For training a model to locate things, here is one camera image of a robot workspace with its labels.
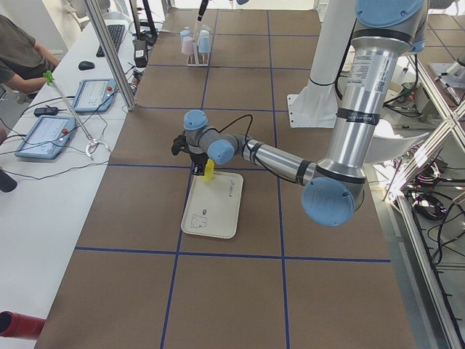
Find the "gray shirt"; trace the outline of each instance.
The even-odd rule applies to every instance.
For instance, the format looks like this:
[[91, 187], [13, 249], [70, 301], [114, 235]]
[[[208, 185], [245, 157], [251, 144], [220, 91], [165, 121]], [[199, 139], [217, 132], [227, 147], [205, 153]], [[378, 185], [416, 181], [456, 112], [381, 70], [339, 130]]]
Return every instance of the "gray shirt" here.
[[54, 66], [34, 49], [36, 40], [11, 20], [0, 15], [0, 83], [15, 74], [23, 79], [40, 78]]

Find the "black mouse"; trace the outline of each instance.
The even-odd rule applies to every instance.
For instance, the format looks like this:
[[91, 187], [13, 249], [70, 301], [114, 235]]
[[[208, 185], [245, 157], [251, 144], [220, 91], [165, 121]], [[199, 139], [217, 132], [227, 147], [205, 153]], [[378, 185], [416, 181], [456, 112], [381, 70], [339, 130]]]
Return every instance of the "black mouse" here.
[[88, 60], [83, 60], [79, 63], [78, 68], [80, 71], [87, 71], [89, 69], [94, 69], [95, 64], [93, 62], [89, 62]]

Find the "black keyboard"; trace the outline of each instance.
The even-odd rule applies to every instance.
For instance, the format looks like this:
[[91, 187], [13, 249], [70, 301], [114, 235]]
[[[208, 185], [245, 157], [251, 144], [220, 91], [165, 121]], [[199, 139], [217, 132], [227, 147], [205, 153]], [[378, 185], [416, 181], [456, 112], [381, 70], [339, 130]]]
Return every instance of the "black keyboard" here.
[[[123, 33], [124, 33], [124, 24], [110, 24], [107, 25], [107, 29], [110, 32], [111, 40], [115, 45], [116, 51], [119, 50], [121, 45], [121, 40], [123, 40]], [[99, 50], [97, 51], [97, 57], [104, 57], [105, 53], [103, 53], [103, 49], [100, 46]]]

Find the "white desk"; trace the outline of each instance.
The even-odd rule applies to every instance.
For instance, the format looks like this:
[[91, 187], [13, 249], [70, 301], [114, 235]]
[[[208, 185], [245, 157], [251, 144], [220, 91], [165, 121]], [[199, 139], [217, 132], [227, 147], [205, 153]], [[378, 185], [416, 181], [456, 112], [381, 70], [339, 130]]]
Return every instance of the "white desk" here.
[[[107, 23], [126, 24], [126, 36], [118, 56], [127, 71], [131, 67], [129, 63], [134, 62], [128, 25], [120, 20]], [[89, 24], [53, 73], [66, 95], [74, 95], [82, 79], [112, 77], [106, 59], [95, 57], [98, 46]], [[77, 67], [82, 60], [94, 62], [95, 69], [80, 71]], [[54, 87], [45, 86], [33, 103], [55, 97], [59, 95]], [[63, 102], [47, 104], [65, 108]], [[15, 131], [24, 134], [29, 131], [36, 121], [33, 110], [18, 121]], [[108, 122], [103, 139], [114, 148], [126, 117], [120, 94], [102, 117]], [[100, 136], [104, 126], [97, 115], [86, 122], [94, 137]], [[87, 143], [84, 133], [78, 129], [68, 145], [83, 151]], [[14, 151], [19, 144], [19, 137], [7, 140], [0, 147], [0, 153]], [[98, 164], [107, 161], [109, 155], [99, 146], [91, 161], [85, 154], [66, 148], [54, 161], [25, 161], [13, 154], [1, 155], [0, 166], [7, 171], [42, 177], [92, 162]], [[106, 165], [87, 167], [45, 180], [12, 175], [18, 182], [17, 188], [11, 193], [0, 192], [0, 311], [47, 317], [105, 168]], [[0, 338], [0, 348], [30, 349], [34, 345], [35, 341]]]

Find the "black microphone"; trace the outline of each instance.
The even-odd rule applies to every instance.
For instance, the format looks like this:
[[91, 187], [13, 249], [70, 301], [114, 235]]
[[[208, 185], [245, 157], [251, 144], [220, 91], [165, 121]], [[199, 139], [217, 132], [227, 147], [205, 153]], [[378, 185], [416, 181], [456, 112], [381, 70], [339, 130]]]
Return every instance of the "black microphone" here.
[[199, 22], [202, 21], [203, 14], [205, 13], [206, 7], [208, 6], [208, 4], [209, 4], [209, 0], [202, 0], [201, 8], [198, 9], [197, 21]]
[[17, 186], [17, 182], [0, 169], [0, 190], [9, 193]]

